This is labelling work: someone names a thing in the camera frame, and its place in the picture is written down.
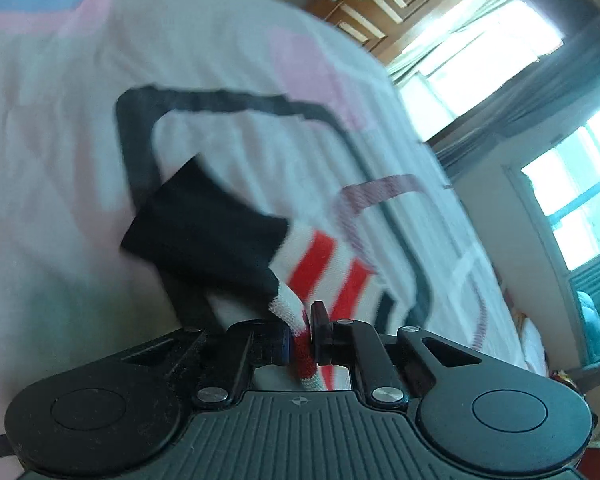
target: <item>blue cushion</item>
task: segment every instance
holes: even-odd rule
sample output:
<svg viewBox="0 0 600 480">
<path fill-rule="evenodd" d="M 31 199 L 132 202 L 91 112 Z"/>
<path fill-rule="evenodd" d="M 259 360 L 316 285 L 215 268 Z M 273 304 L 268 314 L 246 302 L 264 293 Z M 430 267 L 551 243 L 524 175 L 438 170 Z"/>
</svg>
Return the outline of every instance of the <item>blue cushion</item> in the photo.
<svg viewBox="0 0 600 480">
<path fill-rule="evenodd" d="M 580 309 L 584 318 L 584 332 L 591 362 L 600 359 L 600 316 L 589 294 L 578 291 Z"/>
</svg>

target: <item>screw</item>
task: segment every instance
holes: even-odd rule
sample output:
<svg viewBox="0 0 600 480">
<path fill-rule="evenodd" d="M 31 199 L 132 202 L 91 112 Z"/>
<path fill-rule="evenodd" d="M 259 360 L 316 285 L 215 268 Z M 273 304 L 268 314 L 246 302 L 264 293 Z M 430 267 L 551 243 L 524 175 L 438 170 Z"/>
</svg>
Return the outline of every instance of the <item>screw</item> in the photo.
<svg viewBox="0 0 600 480">
<path fill-rule="evenodd" d="M 198 398 L 202 402 L 207 402 L 209 404 L 222 402 L 223 400 L 226 400 L 227 397 L 229 397 L 227 390 L 216 386 L 208 386 L 207 388 L 202 388 L 198 391 Z"/>
<path fill-rule="evenodd" d="M 381 388 L 376 388 L 375 390 L 373 390 L 371 396 L 378 402 L 395 404 L 396 402 L 404 398 L 404 393 L 398 388 L 392 388 L 391 386 L 382 386 Z"/>
</svg>

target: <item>wooden cabinet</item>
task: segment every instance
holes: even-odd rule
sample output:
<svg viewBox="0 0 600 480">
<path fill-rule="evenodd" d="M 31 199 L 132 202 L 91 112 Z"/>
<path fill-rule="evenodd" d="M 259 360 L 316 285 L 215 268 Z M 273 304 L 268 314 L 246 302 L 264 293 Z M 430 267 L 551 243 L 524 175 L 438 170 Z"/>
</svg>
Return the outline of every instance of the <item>wooden cabinet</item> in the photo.
<svg viewBox="0 0 600 480">
<path fill-rule="evenodd" d="M 306 10 L 391 62 L 433 21 L 461 0 L 313 0 Z"/>
</svg>

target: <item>bed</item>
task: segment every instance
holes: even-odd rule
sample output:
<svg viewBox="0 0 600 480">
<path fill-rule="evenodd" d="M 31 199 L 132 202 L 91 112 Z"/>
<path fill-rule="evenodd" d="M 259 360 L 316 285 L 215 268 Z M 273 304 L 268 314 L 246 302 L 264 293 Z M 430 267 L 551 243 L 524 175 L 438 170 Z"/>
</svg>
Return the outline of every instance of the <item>bed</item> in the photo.
<svg viewBox="0 0 600 480">
<path fill-rule="evenodd" d="M 119 246 L 195 155 L 253 208 L 348 244 L 396 299 L 389 332 L 414 319 L 526 367 L 448 179 L 344 34 L 273 0 L 0 0 L 0 434 L 27 384 L 178 327 Z M 0 480 L 19 468 L 0 459 Z"/>
</svg>

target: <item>ridged grip surface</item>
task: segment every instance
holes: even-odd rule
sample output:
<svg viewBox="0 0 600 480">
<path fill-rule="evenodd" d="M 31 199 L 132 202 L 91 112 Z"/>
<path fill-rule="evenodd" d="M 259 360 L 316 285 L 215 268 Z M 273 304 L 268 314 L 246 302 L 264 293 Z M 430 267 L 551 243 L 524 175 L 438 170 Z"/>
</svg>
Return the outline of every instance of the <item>ridged grip surface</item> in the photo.
<svg viewBox="0 0 600 480">
<path fill-rule="evenodd" d="M 224 412 L 197 415 L 167 452 L 116 480 L 469 480 L 395 413 L 353 392 L 248 392 Z M 577 480 L 572 470 L 554 476 Z M 46 480 L 27 473 L 22 480 Z"/>
</svg>

